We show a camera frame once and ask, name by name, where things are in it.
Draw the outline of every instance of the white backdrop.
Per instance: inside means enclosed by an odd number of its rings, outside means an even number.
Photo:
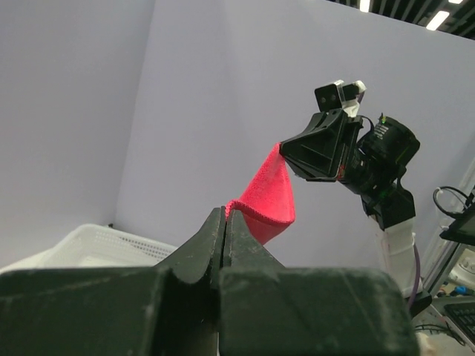
[[[0,1],[0,266],[114,220],[153,9]]]
[[[363,80],[360,112],[384,111],[417,135],[403,185],[418,214],[433,214],[428,197],[475,129],[470,58],[467,39],[323,0],[158,1],[116,223],[183,243],[240,195],[275,142],[304,129],[318,110],[313,89],[336,79]],[[279,260],[376,264],[357,196],[292,184],[297,220],[267,245]]]

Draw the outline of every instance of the pink microfiber cloth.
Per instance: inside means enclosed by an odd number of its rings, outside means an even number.
[[[262,244],[295,221],[292,186],[280,145],[275,144],[243,195],[226,204],[226,218],[233,209],[242,211],[252,236]]]

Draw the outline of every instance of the white plastic basket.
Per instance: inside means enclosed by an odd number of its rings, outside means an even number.
[[[153,266],[177,248],[100,225],[81,225],[39,261],[39,268]]]

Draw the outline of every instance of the purple cable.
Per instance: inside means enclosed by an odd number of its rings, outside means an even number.
[[[419,259],[419,252],[417,251],[416,242],[414,241],[414,257],[416,258],[416,279],[414,280],[414,287],[410,293],[407,306],[410,308],[416,299],[417,289],[419,289],[419,281],[421,280],[421,260]]]

